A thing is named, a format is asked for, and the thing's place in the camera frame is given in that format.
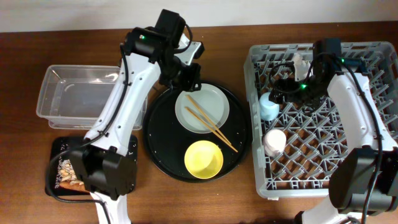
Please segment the wooden chopstick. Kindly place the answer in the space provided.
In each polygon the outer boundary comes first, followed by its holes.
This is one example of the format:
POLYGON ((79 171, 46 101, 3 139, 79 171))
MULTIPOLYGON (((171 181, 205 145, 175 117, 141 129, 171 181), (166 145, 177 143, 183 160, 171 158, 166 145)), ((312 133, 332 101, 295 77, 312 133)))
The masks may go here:
POLYGON ((206 122, 211 125, 211 127, 221 135, 221 137, 228 143, 231 144, 231 142, 226 138, 226 136, 219 130, 219 128, 216 126, 216 124, 208 117, 208 115, 199 107, 199 104, 197 104, 193 98, 190 95, 186 95, 186 98, 194 105, 194 107, 199 111, 199 113, 205 118, 206 122))
POLYGON ((215 128, 212 128, 209 124, 207 124, 203 119, 201 119, 198 115, 196 115, 190 108, 185 107, 185 109, 195 117, 201 124, 203 124, 207 129, 209 129, 215 136, 217 136, 220 140, 222 140, 227 146, 229 146, 234 152, 238 153, 238 150, 233 147, 233 145, 227 140, 227 138, 223 135, 221 131, 217 131, 215 128))

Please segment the blue cup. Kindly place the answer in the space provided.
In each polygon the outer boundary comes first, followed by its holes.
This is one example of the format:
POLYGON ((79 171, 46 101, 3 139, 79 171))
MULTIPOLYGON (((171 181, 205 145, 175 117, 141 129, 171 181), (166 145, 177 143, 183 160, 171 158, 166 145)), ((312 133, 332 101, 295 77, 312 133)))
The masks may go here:
POLYGON ((270 93, 266 92, 259 99, 260 117, 264 121, 272 121, 279 114, 280 107, 278 104, 269 99, 270 93))

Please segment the pink cup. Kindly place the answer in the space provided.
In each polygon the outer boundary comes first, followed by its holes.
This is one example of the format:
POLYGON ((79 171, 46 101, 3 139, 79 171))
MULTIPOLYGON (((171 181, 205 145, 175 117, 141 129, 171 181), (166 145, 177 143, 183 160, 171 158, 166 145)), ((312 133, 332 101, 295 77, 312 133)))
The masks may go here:
POLYGON ((271 129, 263 138, 264 151, 267 156, 274 157, 282 153, 286 146, 286 135, 279 129, 271 129))

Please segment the yellow bowl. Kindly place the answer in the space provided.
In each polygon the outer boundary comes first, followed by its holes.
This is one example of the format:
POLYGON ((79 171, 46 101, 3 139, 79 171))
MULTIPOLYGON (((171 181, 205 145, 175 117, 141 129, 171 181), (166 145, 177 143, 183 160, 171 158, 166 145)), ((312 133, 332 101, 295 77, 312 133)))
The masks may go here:
POLYGON ((196 141, 192 143, 184 155, 184 164, 188 172, 197 179, 215 177, 223 166, 223 153, 211 141, 196 141))

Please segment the food scraps with rice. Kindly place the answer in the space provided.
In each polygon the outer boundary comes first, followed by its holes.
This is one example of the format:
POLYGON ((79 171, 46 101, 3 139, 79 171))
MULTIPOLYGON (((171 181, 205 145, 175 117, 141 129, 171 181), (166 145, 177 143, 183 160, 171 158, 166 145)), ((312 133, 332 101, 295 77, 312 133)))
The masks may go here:
POLYGON ((137 166, 128 155, 116 153, 116 148, 102 149, 94 145, 79 148, 60 156, 61 185, 68 180, 70 185, 83 184, 89 191, 102 190, 125 194, 135 183, 137 166))

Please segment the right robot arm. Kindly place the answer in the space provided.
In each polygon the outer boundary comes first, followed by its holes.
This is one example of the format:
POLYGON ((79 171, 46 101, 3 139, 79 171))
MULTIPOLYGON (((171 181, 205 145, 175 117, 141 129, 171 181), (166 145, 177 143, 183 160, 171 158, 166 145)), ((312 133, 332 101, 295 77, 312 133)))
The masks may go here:
POLYGON ((313 106, 330 97, 348 146, 330 177, 328 196, 296 214, 294 223, 365 223, 368 216, 397 209, 397 142, 382 122, 361 59, 343 57, 340 39, 318 40, 304 78, 270 84, 269 98, 278 104, 313 106))

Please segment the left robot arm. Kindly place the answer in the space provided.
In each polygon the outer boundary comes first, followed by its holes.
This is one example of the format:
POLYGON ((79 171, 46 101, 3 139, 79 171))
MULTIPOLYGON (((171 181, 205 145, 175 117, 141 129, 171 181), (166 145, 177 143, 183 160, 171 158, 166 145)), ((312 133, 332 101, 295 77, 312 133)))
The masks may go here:
POLYGON ((127 194, 135 186, 136 160, 129 151, 131 133, 155 83, 198 91, 204 51, 185 36, 190 28, 176 12, 162 10, 154 27, 136 27, 120 45, 122 63, 116 84, 99 118, 68 159, 96 204, 100 223, 130 223, 127 194))

